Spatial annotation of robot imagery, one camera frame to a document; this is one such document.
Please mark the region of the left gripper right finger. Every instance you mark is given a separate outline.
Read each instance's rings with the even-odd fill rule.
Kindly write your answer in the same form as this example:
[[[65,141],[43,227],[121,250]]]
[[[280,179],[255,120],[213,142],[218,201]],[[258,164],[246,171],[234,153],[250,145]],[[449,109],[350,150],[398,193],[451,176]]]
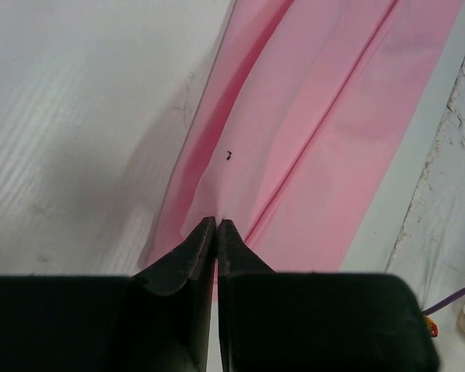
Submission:
[[[217,231],[219,341],[225,371],[437,371],[416,298],[388,274],[279,273]]]

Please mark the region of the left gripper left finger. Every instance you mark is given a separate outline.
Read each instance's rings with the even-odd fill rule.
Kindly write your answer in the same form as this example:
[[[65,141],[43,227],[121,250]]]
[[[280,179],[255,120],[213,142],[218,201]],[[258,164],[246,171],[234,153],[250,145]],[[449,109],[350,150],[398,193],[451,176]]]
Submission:
[[[0,371],[203,371],[216,224],[128,276],[0,276]]]

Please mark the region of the pink t shirt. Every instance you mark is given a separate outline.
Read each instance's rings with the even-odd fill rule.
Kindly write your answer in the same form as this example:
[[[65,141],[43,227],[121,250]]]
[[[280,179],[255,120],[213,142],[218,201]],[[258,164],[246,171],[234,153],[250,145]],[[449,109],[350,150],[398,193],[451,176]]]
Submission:
[[[462,7],[237,2],[148,261],[212,216],[274,270],[338,270]]]

